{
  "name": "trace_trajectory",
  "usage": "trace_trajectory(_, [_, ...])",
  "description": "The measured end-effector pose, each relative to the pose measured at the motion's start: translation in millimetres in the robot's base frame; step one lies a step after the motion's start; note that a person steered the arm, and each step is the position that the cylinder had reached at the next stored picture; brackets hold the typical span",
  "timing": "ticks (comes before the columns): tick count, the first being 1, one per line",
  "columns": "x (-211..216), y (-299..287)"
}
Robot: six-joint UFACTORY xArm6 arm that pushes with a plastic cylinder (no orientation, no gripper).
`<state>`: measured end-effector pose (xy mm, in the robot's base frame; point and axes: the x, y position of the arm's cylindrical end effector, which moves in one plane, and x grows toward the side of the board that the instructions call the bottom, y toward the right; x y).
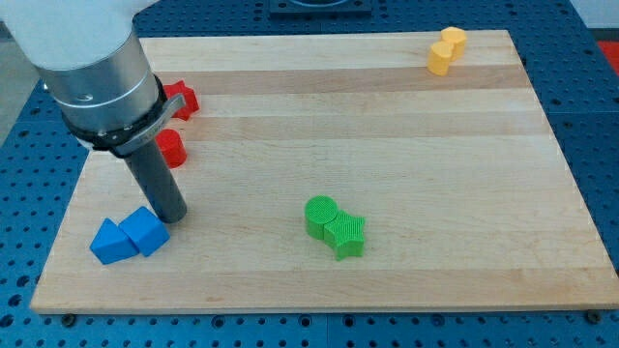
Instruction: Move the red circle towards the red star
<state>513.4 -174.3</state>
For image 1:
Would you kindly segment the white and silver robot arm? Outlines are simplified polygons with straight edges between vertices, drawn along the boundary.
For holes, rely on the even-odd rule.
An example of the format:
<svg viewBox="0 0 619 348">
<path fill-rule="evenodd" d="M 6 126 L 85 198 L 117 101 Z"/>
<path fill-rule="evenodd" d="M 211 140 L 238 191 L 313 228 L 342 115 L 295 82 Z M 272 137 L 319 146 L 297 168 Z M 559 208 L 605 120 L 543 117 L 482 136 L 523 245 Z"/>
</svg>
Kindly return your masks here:
<svg viewBox="0 0 619 348">
<path fill-rule="evenodd" d="M 133 27 L 156 0 L 1 0 L 1 19 L 86 146 L 127 157 L 185 105 L 168 98 Z"/>
</svg>

